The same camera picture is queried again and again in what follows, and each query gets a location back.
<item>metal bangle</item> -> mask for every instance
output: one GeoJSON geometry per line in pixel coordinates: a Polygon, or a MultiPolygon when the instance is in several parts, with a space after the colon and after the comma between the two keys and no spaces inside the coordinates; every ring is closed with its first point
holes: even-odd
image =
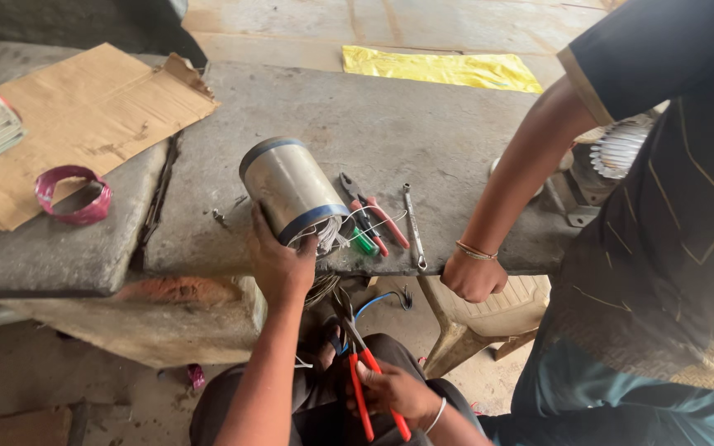
{"type": "Polygon", "coordinates": [[[431,432],[431,429],[434,428],[434,425],[437,424],[437,420],[440,419],[440,415],[443,414],[443,410],[445,409],[445,397],[443,397],[443,403],[440,405],[440,411],[437,412],[437,418],[434,419],[434,422],[431,423],[431,425],[426,429],[425,435],[428,435],[429,432],[431,432]]]}
{"type": "Polygon", "coordinates": [[[494,260],[497,258],[497,252],[494,254],[484,254],[483,252],[479,251],[478,249],[471,248],[467,246],[466,244],[463,244],[461,241],[456,240],[456,248],[459,248],[467,254],[468,256],[477,259],[477,260],[494,260]]]}

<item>plastic chair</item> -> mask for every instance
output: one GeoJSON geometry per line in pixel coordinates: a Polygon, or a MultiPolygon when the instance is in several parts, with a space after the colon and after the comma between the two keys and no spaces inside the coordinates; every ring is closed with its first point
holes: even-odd
{"type": "Polygon", "coordinates": [[[417,279],[440,323],[440,338],[423,365],[429,378],[440,378],[496,342],[505,344],[495,352],[495,360],[519,349],[536,337],[549,302],[550,280],[545,275],[510,276],[502,293],[480,304],[461,299],[439,276],[417,279]]]}

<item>metal cylinder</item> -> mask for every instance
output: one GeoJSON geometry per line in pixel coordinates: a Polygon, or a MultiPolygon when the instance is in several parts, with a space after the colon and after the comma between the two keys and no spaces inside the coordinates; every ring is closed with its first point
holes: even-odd
{"type": "Polygon", "coordinates": [[[306,228],[350,214],[297,139],[274,137],[258,143],[241,160],[239,176],[250,198],[261,202],[274,236],[285,246],[306,228]]]}

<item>black pants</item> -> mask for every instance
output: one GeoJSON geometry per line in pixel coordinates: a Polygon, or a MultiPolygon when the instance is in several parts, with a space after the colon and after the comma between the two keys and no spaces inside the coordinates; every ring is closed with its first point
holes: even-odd
{"type": "MultiPolygon", "coordinates": [[[[376,358],[396,365],[424,381],[423,370],[415,358],[395,339],[386,334],[366,337],[365,344],[376,358]]],[[[298,368],[293,373],[293,397],[290,411],[283,407],[267,407],[267,411],[278,417],[291,415],[290,446],[310,446],[312,444],[366,445],[365,433],[360,420],[346,410],[343,389],[351,379],[347,355],[338,356],[332,367],[321,370],[317,359],[305,353],[298,353],[314,368],[298,368]]],[[[206,386],[198,406],[194,409],[189,434],[192,446],[211,446],[228,414],[230,401],[246,364],[240,364],[218,375],[206,386]]],[[[417,446],[428,444],[423,432],[412,431],[412,439],[405,443],[398,433],[390,415],[373,415],[375,439],[371,446],[396,446],[407,444],[417,446]]],[[[272,429],[272,426],[256,425],[255,429],[272,429]]]]}

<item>yellow cloth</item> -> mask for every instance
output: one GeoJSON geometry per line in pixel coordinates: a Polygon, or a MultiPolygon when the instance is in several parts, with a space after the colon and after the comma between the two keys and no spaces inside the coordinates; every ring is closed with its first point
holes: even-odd
{"type": "Polygon", "coordinates": [[[543,91],[533,73],[515,54],[478,56],[395,54],[344,45],[343,71],[357,75],[452,83],[527,93],[543,91]]]}

